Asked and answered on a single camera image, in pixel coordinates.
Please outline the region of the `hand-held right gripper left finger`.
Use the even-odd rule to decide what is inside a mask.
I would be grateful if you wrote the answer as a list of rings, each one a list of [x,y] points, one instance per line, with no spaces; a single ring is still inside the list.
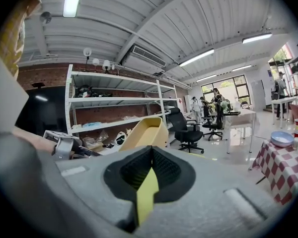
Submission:
[[[104,181],[112,156],[56,162],[29,142],[0,134],[0,190],[17,213],[53,238],[150,238],[141,227],[136,192],[117,198]]]

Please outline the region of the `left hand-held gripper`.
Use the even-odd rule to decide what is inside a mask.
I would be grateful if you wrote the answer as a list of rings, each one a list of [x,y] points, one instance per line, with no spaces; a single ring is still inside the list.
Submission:
[[[78,147],[77,154],[84,157],[101,156],[101,154],[81,146],[81,140],[79,137],[69,135],[64,132],[46,130],[43,137],[56,142],[54,153],[52,154],[55,161],[69,160],[73,146]]]

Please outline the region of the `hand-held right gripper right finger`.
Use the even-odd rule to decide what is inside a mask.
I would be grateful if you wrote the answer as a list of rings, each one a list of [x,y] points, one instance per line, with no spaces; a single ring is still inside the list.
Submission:
[[[138,228],[141,238],[262,238],[284,212],[274,199],[231,167],[171,149],[196,173],[179,200],[158,203]]]

